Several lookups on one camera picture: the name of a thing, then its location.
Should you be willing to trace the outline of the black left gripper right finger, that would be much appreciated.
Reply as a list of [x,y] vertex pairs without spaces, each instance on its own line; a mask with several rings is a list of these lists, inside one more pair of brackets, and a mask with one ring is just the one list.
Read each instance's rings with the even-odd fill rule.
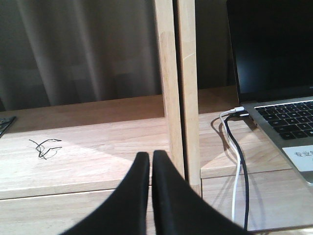
[[247,235],[198,196],[166,151],[153,153],[152,201],[158,235]]

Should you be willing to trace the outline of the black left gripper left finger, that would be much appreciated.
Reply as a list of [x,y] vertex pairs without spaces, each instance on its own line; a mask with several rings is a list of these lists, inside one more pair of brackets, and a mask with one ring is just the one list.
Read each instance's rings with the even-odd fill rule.
[[149,154],[138,152],[114,192],[64,235],[145,235],[149,191]]

